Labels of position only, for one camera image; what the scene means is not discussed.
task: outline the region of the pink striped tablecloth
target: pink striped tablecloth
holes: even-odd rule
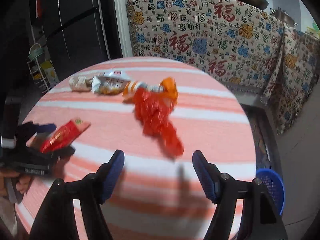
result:
[[[108,162],[116,149],[125,153],[125,168],[111,199],[101,206],[114,240],[203,239],[215,205],[206,199],[191,156],[200,149],[221,172],[235,179],[255,177],[255,149],[248,119],[234,95],[206,73],[178,61],[161,58],[122,58],[103,62],[76,75],[92,75],[115,68],[132,80],[159,84],[176,80],[179,98],[170,119],[185,151],[168,160],[154,138],[144,136],[133,105],[118,96],[71,92],[69,78],[41,98],[26,121],[55,123],[73,117],[91,127],[72,145],[75,154],[65,165],[66,182],[82,179]],[[29,232],[54,179],[36,178],[17,213]],[[80,239],[87,239],[80,203],[74,200]],[[238,201],[231,235],[240,225]]]

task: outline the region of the blue plastic basket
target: blue plastic basket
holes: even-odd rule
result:
[[[270,169],[257,170],[256,177],[261,179],[267,186],[269,194],[281,215],[284,208],[284,184],[281,177],[278,173]]]

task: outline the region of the stainless steel pot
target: stainless steel pot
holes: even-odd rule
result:
[[[287,23],[289,26],[294,27],[297,26],[298,24],[294,22],[294,19],[292,19],[286,11],[281,10],[280,7],[278,7],[277,10],[274,10],[270,8],[271,15],[276,17],[278,20]]]

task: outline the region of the refrigerator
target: refrigerator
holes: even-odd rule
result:
[[[30,0],[31,23],[36,22],[36,6],[41,7],[46,45],[60,81],[122,57],[114,0]]]

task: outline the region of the red packet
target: red packet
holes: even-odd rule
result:
[[[170,156],[173,158],[181,156],[184,151],[183,144],[168,118],[174,103],[163,98],[160,93],[150,92],[144,88],[137,89],[133,102],[135,116],[143,125],[143,133],[151,136],[160,135]]]
[[[89,122],[84,122],[80,118],[71,119],[42,143],[40,152],[47,153],[69,146],[90,125]]]

